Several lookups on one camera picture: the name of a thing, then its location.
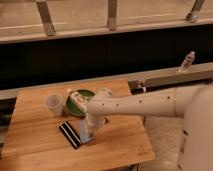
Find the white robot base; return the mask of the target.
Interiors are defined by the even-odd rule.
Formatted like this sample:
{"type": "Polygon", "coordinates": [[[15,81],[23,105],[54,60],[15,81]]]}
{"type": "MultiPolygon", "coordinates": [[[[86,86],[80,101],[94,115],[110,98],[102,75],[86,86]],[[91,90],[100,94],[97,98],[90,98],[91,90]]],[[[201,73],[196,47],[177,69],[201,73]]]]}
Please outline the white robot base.
{"type": "Polygon", "coordinates": [[[213,171],[213,85],[200,88],[186,108],[177,171],[213,171]]]}

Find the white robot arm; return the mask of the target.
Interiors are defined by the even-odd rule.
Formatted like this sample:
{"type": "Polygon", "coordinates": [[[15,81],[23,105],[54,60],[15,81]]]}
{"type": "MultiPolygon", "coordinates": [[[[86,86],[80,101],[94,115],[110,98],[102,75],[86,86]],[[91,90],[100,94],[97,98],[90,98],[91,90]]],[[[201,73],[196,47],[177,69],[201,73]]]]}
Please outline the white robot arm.
{"type": "Polygon", "coordinates": [[[183,117],[188,100],[182,88],[115,98],[107,88],[100,89],[86,104],[86,117],[80,123],[80,138],[91,141],[107,115],[183,117]]]}

